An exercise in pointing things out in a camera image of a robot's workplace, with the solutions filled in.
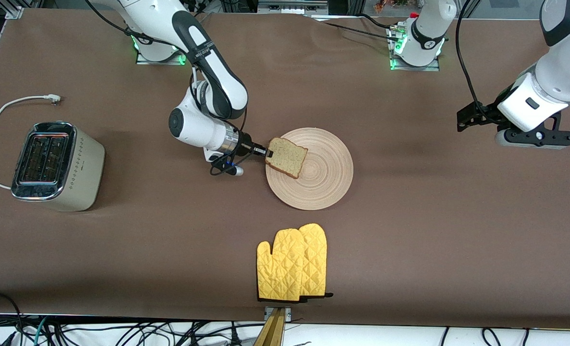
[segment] quilted fabric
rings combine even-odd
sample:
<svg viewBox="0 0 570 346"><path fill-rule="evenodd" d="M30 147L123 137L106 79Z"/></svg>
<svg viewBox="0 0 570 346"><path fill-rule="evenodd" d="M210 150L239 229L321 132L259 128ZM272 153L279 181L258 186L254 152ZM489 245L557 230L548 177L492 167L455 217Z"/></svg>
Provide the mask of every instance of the quilted fabric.
<svg viewBox="0 0 570 346"><path fill-rule="evenodd" d="M267 241L257 246L259 298L300 300L304 248L304 237L294 228L276 233L272 252Z"/></svg>
<svg viewBox="0 0 570 346"><path fill-rule="evenodd" d="M327 267L327 240L325 232L317 223L300 227L304 237L301 296L325 295L325 271Z"/></svg>

